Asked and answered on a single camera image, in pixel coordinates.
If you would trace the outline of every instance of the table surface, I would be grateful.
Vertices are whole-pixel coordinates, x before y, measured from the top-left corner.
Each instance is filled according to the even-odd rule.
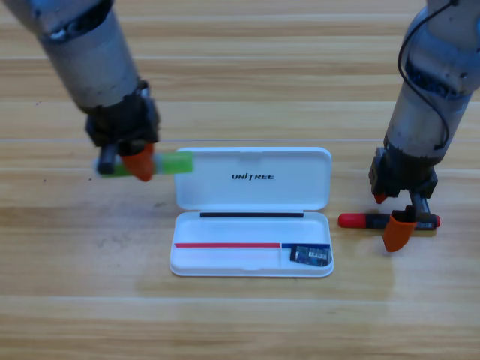
[[[0,7],[0,359],[480,359],[479,95],[437,167],[436,235],[387,256],[339,229],[380,207],[368,169],[421,0],[119,0],[163,116],[158,151],[322,146],[336,269],[321,280],[170,272],[171,178],[101,181],[35,40]]]

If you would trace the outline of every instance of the metal robot arm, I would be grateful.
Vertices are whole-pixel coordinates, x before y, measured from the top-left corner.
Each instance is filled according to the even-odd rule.
[[[152,177],[159,116],[140,79],[113,12],[113,0],[4,0],[35,34],[100,147],[98,171],[113,172],[115,156],[137,178]]]
[[[480,87],[480,1],[427,0],[408,29],[398,67],[403,86],[369,177],[378,203],[410,192],[412,207],[394,211],[391,223],[412,227],[416,221],[434,221],[427,204],[437,185],[434,166],[444,158]]]

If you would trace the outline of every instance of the white case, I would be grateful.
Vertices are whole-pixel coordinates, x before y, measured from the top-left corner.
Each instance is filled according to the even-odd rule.
[[[319,212],[305,212],[323,209],[329,201],[332,156],[328,151],[179,151],[194,153],[194,167],[190,174],[175,176],[177,203],[191,211],[178,216],[175,223],[170,251],[172,272],[183,276],[319,278],[332,273],[329,221]],[[212,213],[216,217],[204,217]],[[227,217],[232,213],[237,216]],[[180,247],[199,243],[206,247]],[[219,243],[247,243],[254,247],[215,247]],[[286,247],[269,247],[277,243]],[[291,261],[288,244],[325,245],[331,248],[331,261],[322,267]]]

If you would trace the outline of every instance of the marker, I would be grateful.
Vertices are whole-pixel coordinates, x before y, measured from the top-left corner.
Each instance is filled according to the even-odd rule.
[[[165,154],[153,154],[154,174],[173,175],[182,173],[191,173],[194,170],[194,153],[191,151],[177,151]],[[125,159],[119,156],[115,157],[115,166],[113,174],[100,174],[97,171],[97,164],[94,169],[102,178],[120,178],[123,176],[133,176],[125,166]]]
[[[440,227],[440,217],[431,215],[432,222],[418,222],[415,230],[435,230]],[[347,229],[385,229],[390,221],[390,214],[342,214],[338,225]]]

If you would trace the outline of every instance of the red marker cap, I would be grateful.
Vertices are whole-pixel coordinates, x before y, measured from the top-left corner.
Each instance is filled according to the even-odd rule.
[[[338,226],[348,229],[366,229],[367,216],[365,214],[342,214],[338,217]]]

